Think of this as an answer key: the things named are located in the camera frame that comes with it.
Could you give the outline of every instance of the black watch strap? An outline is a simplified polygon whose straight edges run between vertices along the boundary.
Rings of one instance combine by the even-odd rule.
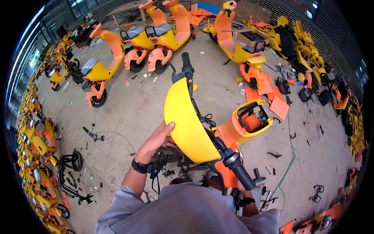
[[[131,166],[132,166],[132,168],[134,168],[134,170],[136,172],[145,174],[145,173],[148,172],[148,166],[149,166],[149,164],[143,164],[141,162],[135,162],[135,158],[134,158],[132,160],[132,162],[131,162]]]
[[[251,204],[251,203],[255,203],[255,200],[251,197],[246,197],[240,200],[240,207]]]

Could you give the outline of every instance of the yellow plastic panel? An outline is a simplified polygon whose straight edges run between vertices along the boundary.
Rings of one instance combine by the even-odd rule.
[[[165,100],[164,118],[166,124],[175,123],[170,136],[193,162],[208,162],[221,158],[195,113],[186,78],[170,87]]]

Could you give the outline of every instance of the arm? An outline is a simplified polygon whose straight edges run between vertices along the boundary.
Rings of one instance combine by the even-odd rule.
[[[135,162],[140,162],[143,164],[150,163],[152,155],[154,155],[156,150],[162,145],[167,145],[174,148],[177,147],[173,139],[168,136],[169,132],[174,129],[174,126],[175,124],[173,122],[165,125],[165,121],[163,121],[140,147],[137,155],[135,156]],[[138,173],[132,167],[130,167],[125,178],[123,179],[122,185],[127,185],[139,196],[141,196],[144,190],[146,178],[147,174]]]
[[[242,192],[243,198],[246,198],[246,197],[253,198],[252,192],[251,191],[246,191],[245,188],[243,187],[242,183],[240,183],[240,181],[237,182],[237,187],[238,187],[239,191]],[[243,213],[242,213],[243,217],[252,217],[252,216],[258,215],[258,214],[259,214],[259,212],[258,212],[258,209],[257,209],[256,204],[254,202],[243,206]]]

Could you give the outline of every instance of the cardboard box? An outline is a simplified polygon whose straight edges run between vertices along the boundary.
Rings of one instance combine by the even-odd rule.
[[[237,32],[237,39],[245,44],[247,44],[249,47],[254,47],[258,41],[265,41],[265,45],[269,44],[269,38],[265,36],[260,30],[258,29],[241,29],[241,30],[233,30],[233,32]],[[256,40],[250,40],[247,37],[245,37],[242,33],[249,32],[253,33],[254,37],[258,37]]]

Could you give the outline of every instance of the hand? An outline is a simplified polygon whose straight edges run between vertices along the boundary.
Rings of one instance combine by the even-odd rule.
[[[176,148],[177,145],[175,144],[171,136],[168,136],[169,132],[171,132],[174,129],[174,127],[174,122],[165,125],[165,121],[163,121],[160,124],[160,126],[156,128],[152,135],[140,147],[137,155],[147,155],[152,157],[156,150],[162,145],[167,145]]]
[[[242,185],[242,183],[239,180],[237,181],[237,188],[239,189],[239,191],[242,192],[243,197],[251,197],[252,198],[252,192],[245,190],[244,186]]]

